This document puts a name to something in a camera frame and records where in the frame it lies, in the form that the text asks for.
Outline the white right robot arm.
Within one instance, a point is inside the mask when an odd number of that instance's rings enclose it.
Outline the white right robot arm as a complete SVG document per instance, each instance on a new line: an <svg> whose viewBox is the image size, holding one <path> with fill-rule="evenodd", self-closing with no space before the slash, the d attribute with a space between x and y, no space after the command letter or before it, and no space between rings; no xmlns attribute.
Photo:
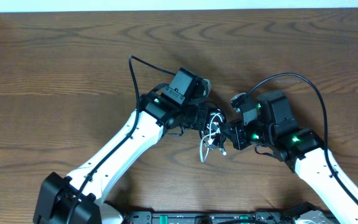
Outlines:
<svg viewBox="0 0 358 224"><path fill-rule="evenodd" d="M240 93L231 99L240 118L221 132L237 150L268 147L321 198L339 223L358 223L358 187L337 164L325 141L312 129L300 128L284 92L270 91L253 100Z"/></svg>

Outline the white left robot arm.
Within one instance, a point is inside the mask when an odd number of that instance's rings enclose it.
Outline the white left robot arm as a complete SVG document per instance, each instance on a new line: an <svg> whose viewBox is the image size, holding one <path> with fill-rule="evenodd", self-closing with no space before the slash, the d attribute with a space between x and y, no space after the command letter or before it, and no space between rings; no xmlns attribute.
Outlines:
<svg viewBox="0 0 358 224"><path fill-rule="evenodd" d="M203 130L209 108L183 95L143 94L122 129L91 159L61 177L43 182L34 223L122 223L124 217L105 199L130 166L170 129Z"/></svg>

